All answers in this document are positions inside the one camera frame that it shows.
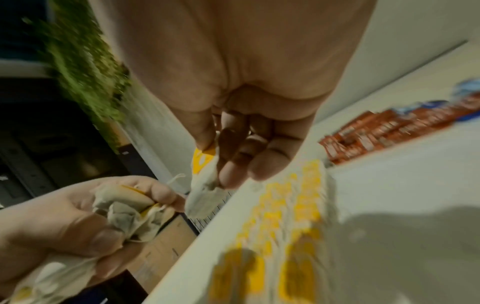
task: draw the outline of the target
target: white table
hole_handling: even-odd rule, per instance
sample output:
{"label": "white table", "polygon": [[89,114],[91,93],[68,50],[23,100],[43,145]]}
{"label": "white table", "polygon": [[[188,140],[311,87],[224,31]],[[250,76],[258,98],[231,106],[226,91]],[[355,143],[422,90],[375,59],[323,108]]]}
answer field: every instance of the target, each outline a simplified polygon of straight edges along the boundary
{"label": "white table", "polygon": [[[311,149],[365,110],[448,98],[480,74],[466,45],[314,126]],[[480,303],[480,120],[365,156],[329,172],[341,225],[334,231],[341,304]],[[247,182],[145,303],[201,302],[212,267],[255,201]]]}

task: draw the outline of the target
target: human hand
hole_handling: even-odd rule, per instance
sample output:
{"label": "human hand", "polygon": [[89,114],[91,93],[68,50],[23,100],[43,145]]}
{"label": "human hand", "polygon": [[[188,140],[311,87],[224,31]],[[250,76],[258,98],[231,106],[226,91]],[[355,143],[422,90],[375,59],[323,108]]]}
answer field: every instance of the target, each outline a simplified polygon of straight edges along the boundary
{"label": "human hand", "polygon": [[141,243],[123,244],[124,235],[92,213],[93,190],[105,184],[135,187],[155,202],[183,211],[185,200],[149,177],[107,177],[72,185],[0,211],[0,298],[39,266],[50,252],[101,257],[90,285],[123,272],[140,254]]}
{"label": "human hand", "polygon": [[353,55],[375,0],[96,0],[113,51],[206,149],[220,183],[284,169]]}

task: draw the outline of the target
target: cardboard box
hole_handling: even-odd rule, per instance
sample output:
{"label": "cardboard box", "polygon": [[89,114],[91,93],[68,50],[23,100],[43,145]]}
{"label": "cardboard box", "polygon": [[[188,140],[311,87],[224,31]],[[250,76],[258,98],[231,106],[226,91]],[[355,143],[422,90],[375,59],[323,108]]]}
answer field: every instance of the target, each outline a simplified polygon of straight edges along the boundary
{"label": "cardboard box", "polygon": [[128,270],[150,293],[195,240],[196,235],[181,216],[177,216],[145,246]]}

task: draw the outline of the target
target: person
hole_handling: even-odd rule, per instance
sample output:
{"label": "person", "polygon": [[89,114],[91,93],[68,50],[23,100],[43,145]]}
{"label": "person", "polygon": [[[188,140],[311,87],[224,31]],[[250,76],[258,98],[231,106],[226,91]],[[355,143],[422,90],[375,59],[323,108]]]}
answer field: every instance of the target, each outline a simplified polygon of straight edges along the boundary
{"label": "person", "polygon": [[[113,52],[208,148],[219,180],[237,188],[284,169],[333,92],[375,0],[91,0]],[[101,256],[98,283],[122,272],[141,245],[91,213],[102,183],[137,186],[182,210],[183,199],[146,177],[73,185],[0,212],[0,297],[51,251]]]}

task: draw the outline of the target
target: green plant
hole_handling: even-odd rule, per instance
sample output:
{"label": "green plant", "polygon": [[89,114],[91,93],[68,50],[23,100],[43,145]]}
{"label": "green plant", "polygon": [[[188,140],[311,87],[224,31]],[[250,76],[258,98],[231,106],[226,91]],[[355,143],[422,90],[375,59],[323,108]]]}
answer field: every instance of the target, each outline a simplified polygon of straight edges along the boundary
{"label": "green plant", "polygon": [[41,25],[45,59],[66,97],[80,104],[116,151],[107,119],[122,120],[120,102],[130,85],[128,70],[112,54],[87,0],[50,0],[54,20]]}

